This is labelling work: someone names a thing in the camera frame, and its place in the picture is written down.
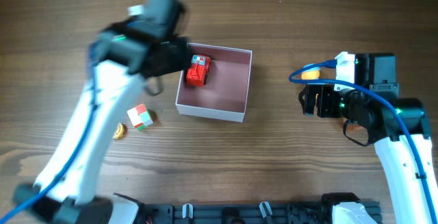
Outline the red toy truck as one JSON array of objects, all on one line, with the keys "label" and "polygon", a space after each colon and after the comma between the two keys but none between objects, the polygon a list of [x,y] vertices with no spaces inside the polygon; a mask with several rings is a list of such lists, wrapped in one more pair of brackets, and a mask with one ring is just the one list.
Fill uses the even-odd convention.
[{"label": "red toy truck", "polygon": [[191,67],[186,71],[185,82],[189,86],[203,87],[207,83],[211,58],[206,55],[193,55]]}]

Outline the white box pink interior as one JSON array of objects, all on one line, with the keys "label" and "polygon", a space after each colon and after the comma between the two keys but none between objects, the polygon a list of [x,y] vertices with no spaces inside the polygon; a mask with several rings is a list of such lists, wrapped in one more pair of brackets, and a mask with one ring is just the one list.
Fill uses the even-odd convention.
[{"label": "white box pink interior", "polygon": [[203,87],[185,83],[181,74],[175,105],[179,114],[241,123],[246,113],[253,52],[191,43],[195,54],[211,58]]}]

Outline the small colourful puzzle cube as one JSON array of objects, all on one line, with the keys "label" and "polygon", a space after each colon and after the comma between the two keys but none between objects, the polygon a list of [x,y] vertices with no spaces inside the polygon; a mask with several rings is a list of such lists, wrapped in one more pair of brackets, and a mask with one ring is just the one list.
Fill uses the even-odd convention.
[{"label": "small colourful puzzle cube", "polygon": [[151,115],[143,103],[127,110],[127,114],[132,125],[137,130],[142,130],[153,124]]}]

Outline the yellow toy wheel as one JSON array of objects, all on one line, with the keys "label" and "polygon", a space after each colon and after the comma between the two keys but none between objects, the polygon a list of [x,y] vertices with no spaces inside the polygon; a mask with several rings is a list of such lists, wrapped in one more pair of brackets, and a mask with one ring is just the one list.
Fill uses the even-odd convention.
[{"label": "yellow toy wheel", "polygon": [[120,140],[125,136],[125,125],[122,123],[119,123],[117,125],[116,131],[114,132],[113,139],[114,140]]}]

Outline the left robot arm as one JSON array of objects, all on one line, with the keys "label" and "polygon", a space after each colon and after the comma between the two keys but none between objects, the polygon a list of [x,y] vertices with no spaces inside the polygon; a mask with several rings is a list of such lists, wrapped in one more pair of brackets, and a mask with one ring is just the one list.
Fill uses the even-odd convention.
[{"label": "left robot arm", "polygon": [[9,221],[26,211],[45,223],[140,223],[138,201],[99,197],[103,159],[125,112],[149,78],[188,69],[180,0],[146,0],[137,14],[101,30],[88,47],[88,78],[55,153],[32,184],[14,191]]}]

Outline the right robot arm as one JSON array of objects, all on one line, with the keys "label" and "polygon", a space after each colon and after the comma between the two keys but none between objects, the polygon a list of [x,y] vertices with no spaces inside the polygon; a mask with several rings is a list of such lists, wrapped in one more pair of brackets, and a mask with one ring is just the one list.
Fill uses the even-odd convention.
[{"label": "right robot arm", "polygon": [[341,52],[289,76],[303,84],[304,114],[343,119],[366,129],[382,164],[398,223],[437,222],[437,180],[431,127],[423,103],[401,98],[392,53]]}]

